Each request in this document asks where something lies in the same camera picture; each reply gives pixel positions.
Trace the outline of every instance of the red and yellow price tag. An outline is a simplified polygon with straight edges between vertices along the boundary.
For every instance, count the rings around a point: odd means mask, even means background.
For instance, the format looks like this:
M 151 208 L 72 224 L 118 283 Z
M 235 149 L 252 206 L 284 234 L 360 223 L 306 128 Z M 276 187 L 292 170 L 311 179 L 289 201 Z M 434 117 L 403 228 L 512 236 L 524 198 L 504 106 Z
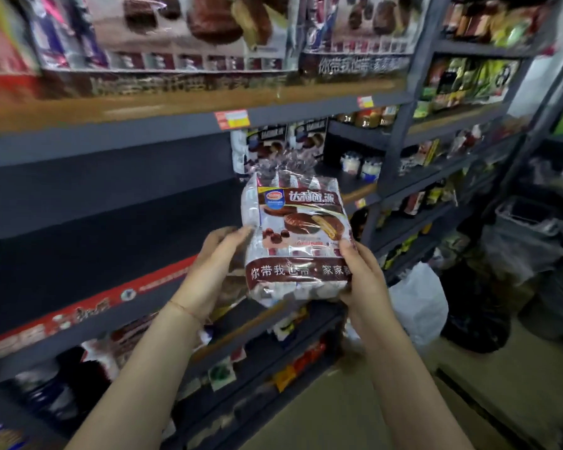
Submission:
M 357 104 L 360 108 L 372 108 L 373 107 L 373 97 L 371 97 L 371 96 L 359 96 L 359 97 L 357 97 Z
M 250 126 L 248 111 L 246 109 L 215 112 L 215 117 L 221 129 L 239 129 L 248 128 Z

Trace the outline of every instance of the floor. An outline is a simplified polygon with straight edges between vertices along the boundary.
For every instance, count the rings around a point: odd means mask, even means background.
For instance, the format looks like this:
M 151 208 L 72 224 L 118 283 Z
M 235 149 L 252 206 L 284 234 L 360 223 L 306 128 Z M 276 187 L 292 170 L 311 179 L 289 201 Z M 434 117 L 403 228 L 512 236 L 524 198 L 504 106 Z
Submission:
M 506 347 L 477 355 L 440 339 L 426 353 L 484 409 L 532 448 L 556 450 L 563 425 L 563 344 L 541 340 L 514 319 Z M 478 450 L 511 444 L 436 378 L 444 399 Z M 317 379 L 242 450 L 391 449 L 366 363 L 344 361 Z

